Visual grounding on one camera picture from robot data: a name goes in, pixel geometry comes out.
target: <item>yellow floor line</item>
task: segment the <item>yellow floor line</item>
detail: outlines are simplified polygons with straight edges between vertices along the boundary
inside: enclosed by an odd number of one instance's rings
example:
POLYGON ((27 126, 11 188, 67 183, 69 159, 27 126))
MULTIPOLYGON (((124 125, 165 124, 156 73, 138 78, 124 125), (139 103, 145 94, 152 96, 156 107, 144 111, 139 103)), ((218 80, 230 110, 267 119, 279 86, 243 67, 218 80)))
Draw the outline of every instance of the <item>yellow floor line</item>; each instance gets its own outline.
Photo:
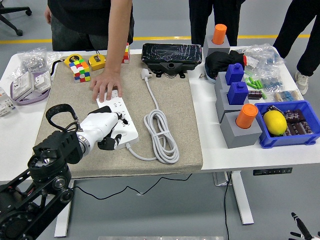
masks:
MULTIPOLYGON (((238 39, 276 39, 278 35, 239 35, 238 39)), ((309 38, 310 34, 300 34, 298 38, 309 38)), ((191 40, 191 36, 136 36, 134 41, 191 40)), ((0 44, 42 44, 51 43, 51 39, 0 40, 0 44)))

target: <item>white robotic hand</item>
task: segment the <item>white robotic hand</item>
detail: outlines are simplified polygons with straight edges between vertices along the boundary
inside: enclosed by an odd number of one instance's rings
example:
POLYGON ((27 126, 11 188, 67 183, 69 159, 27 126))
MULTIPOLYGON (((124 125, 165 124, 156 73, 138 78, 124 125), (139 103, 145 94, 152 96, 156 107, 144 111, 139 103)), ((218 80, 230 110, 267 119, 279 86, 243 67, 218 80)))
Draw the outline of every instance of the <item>white robotic hand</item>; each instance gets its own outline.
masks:
POLYGON ((83 156, 91 152, 95 142, 98 142, 98 147, 102 150, 114 150, 122 137, 121 134, 118 134, 115 138, 111 138, 111 133, 119 120, 122 120, 126 124, 126 120, 122 114, 111 112, 108 106, 90 112, 82 121, 76 133, 83 156))

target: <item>green battery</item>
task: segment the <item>green battery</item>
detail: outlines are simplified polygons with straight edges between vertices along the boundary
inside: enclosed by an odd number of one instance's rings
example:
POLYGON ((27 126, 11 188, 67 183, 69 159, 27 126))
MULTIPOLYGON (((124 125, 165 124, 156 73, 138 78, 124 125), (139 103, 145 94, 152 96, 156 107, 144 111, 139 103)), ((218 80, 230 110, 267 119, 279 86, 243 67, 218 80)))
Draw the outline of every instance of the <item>green battery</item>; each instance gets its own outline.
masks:
POLYGON ((258 80, 255 80, 255 81, 254 81, 254 84, 256 85, 257 89, 261 89, 261 88, 260 88, 260 85, 259 85, 259 83, 258 83, 258 80))
POLYGON ((252 76, 249 77, 249 81, 250 81, 250 83, 255 84, 255 81, 254 81, 254 79, 252 78, 252 76))
POLYGON ((260 80, 257 80, 258 84, 260 85, 260 89, 263 89, 264 86, 262 85, 262 82, 260 80))
POLYGON ((250 82, 246 83, 249 87, 252 87, 254 89, 258 89, 258 87, 255 84, 251 84, 250 82))
POLYGON ((267 95, 264 93, 264 91, 261 91, 261 92, 262 92, 262 98, 267 99, 267 95))

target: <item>rubik's cube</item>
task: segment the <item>rubik's cube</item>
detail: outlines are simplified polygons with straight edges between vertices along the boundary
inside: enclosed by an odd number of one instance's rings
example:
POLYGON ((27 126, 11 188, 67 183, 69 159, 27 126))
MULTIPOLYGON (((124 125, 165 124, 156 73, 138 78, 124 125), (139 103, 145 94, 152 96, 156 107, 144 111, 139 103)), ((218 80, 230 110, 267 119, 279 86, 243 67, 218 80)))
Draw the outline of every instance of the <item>rubik's cube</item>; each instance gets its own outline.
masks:
POLYGON ((123 64, 128 64, 130 61, 130 46, 129 43, 126 43, 126 47, 125 47, 125 52, 123 55, 123 59, 122 59, 122 63, 123 64))
POLYGON ((74 76, 75 83, 84 83, 90 81, 90 68, 85 60, 80 59, 69 63, 74 76))

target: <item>office chair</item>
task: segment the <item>office chair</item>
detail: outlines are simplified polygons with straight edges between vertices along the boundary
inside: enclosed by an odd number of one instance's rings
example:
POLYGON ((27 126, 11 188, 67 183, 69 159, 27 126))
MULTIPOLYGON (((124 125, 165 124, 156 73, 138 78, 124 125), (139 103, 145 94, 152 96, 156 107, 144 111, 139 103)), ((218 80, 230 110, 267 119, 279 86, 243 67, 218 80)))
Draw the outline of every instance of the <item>office chair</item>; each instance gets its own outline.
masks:
POLYGON ((18 36, 23 35, 23 31, 20 29, 17 29, 11 22, 9 22, 2 14, 8 14, 8 13, 14 13, 14 12, 19 12, 19 11, 25 11, 25 14, 30 16, 32 14, 32 11, 30 10, 30 7, 28 6, 21 6, 21 7, 4 7, 2 4, 2 0, 0 0, 0 21, 4 22, 7 24, 10 28, 15 30, 15 33, 18 36))

